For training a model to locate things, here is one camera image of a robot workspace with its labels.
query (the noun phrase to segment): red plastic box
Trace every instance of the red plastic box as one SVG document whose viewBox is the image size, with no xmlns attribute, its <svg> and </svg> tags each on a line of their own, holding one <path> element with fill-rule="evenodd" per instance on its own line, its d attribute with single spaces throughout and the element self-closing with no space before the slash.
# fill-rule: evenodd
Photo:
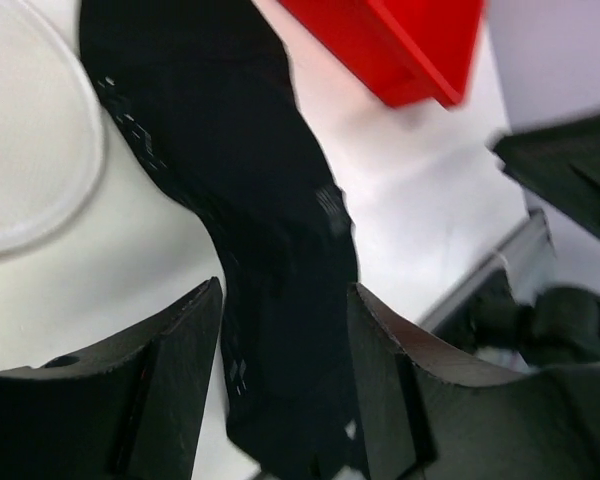
<svg viewBox="0 0 600 480">
<path fill-rule="evenodd" d="M 465 97 L 485 0 L 279 0 L 390 107 Z"/>
</svg>

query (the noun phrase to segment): white surface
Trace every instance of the white surface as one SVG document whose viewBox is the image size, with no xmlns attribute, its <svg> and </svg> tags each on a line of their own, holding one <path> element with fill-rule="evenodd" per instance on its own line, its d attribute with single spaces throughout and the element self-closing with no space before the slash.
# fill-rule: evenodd
<svg viewBox="0 0 600 480">
<path fill-rule="evenodd" d="M 80 62 L 20 0 L 0 0 L 0 253 L 39 241 L 103 168 L 100 107 Z"/>
<path fill-rule="evenodd" d="M 362 282 L 419 320 L 527 215 L 485 148 L 507 128 L 488 34 L 466 107 L 390 111 L 275 0 L 256 3 L 287 43 L 301 110 L 347 193 Z"/>
<path fill-rule="evenodd" d="M 450 113 L 426 104 L 388 111 L 274 0 L 257 3 L 288 43 L 302 111 L 348 193 L 363 281 L 400 314 L 417 320 L 526 216 L 520 190 L 497 171 L 483 147 L 494 129 L 506 125 L 486 35 L 466 108 Z M 75 3 L 36 0 L 36 5 L 75 45 Z M 111 148 L 123 149 L 118 136 L 110 139 Z M 198 266 L 200 277 L 217 268 L 215 259 L 198 253 L 210 244 L 195 219 L 150 194 L 148 180 L 128 155 L 111 163 L 91 213 L 57 240 L 65 242 L 63 248 L 32 253 L 36 267 L 22 279 L 15 260 L 0 266 L 1 278 L 8 278 L 0 280 L 0 358 L 19 364 L 32 356 L 14 349 L 34 349 L 35 363 L 41 363 L 51 351 L 84 346 L 184 293 L 197 281 L 196 258 L 204 265 Z M 192 248 L 196 242 L 202 247 Z M 31 258 L 20 261 L 31 265 Z M 96 278 L 94 271 L 108 274 Z M 58 300 L 58 288 L 69 290 L 69 298 Z M 18 291 L 28 296 L 18 297 Z M 10 323 L 13 314 L 3 309 L 24 314 L 27 303 L 37 308 Z M 50 308 L 56 324 L 41 316 Z M 40 325 L 54 333 L 59 321 L 61 338 L 36 333 Z M 223 395 L 216 362 L 195 480 L 246 480 L 257 471 L 225 437 Z"/>
<path fill-rule="evenodd" d="M 600 0 L 492 0 L 489 19 L 514 128 L 600 108 Z"/>
</svg>

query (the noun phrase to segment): black plastic part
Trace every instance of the black plastic part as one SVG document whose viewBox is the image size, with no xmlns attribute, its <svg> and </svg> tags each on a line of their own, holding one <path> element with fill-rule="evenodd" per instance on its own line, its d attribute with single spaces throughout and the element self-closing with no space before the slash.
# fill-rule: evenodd
<svg viewBox="0 0 600 480">
<path fill-rule="evenodd" d="M 476 337 L 473 317 L 477 309 L 484 308 L 485 303 L 490 305 L 494 301 L 507 305 L 513 302 L 511 287 L 504 270 L 496 270 L 489 275 L 465 302 L 433 329 L 432 333 L 462 351 L 475 353 L 481 339 Z M 502 341 L 503 335 L 497 334 L 496 337 L 497 341 Z"/>
<path fill-rule="evenodd" d="M 600 239 L 600 114 L 506 135 L 493 151 L 505 174 Z"/>
<path fill-rule="evenodd" d="M 513 298 L 485 299 L 472 312 L 476 342 L 481 347 L 518 350 L 524 327 L 532 318 L 533 308 Z"/>
<path fill-rule="evenodd" d="M 523 375 L 488 364 L 359 285 L 349 296 L 349 333 L 358 392 L 376 388 L 380 371 L 385 386 L 410 385 L 402 399 L 395 387 L 388 397 L 360 395 L 372 480 L 600 480 L 600 366 Z M 394 421 L 404 417 L 421 425 Z M 405 437 L 434 446 L 433 460 L 414 462 Z M 402 468 L 410 470 L 398 477 Z"/>
<path fill-rule="evenodd" d="M 531 365 L 600 362 L 600 297 L 581 288 L 550 288 L 519 330 L 516 350 Z"/>
<path fill-rule="evenodd" d="M 221 311 L 212 279 L 91 347 L 0 372 L 0 480 L 190 480 Z"/>
</svg>

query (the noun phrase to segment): black fabric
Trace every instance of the black fabric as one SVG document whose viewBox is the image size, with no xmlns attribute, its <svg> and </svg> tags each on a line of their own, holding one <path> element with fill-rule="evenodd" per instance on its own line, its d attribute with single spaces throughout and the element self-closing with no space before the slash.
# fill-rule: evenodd
<svg viewBox="0 0 600 480">
<path fill-rule="evenodd" d="M 229 437 L 281 480 L 366 472 L 345 431 L 351 222 L 278 37 L 248 0 L 83 0 L 80 49 L 141 165 L 215 243 Z"/>
</svg>

